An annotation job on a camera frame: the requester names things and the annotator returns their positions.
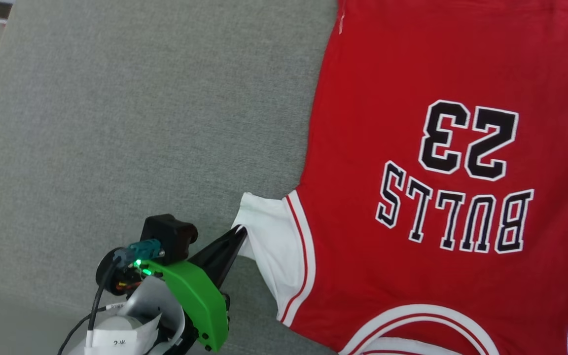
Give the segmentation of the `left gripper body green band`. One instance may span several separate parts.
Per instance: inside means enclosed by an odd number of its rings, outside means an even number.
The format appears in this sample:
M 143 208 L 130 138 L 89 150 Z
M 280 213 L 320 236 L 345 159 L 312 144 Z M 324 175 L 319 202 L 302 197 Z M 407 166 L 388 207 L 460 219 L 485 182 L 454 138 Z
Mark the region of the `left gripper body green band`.
M 134 335 L 119 335 L 113 348 L 132 355 L 185 355 L 201 344 L 217 352 L 229 334 L 229 296 L 189 262 L 158 249 L 152 256 L 115 248 L 99 263 L 99 292 L 126 296 L 115 325 L 133 325 Z

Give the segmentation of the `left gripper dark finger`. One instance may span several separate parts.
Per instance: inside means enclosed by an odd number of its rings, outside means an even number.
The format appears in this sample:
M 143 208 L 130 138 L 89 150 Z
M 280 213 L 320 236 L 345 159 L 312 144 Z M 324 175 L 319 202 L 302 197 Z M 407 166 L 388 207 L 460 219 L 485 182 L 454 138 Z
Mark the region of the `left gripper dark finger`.
M 211 279 L 217 288 L 220 289 L 227 278 L 247 235 L 246 228 L 232 228 L 213 242 L 215 250 L 210 265 Z
M 201 268 L 208 277 L 227 277 L 244 242 L 245 227 L 235 225 L 191 256 L 189 262 Z

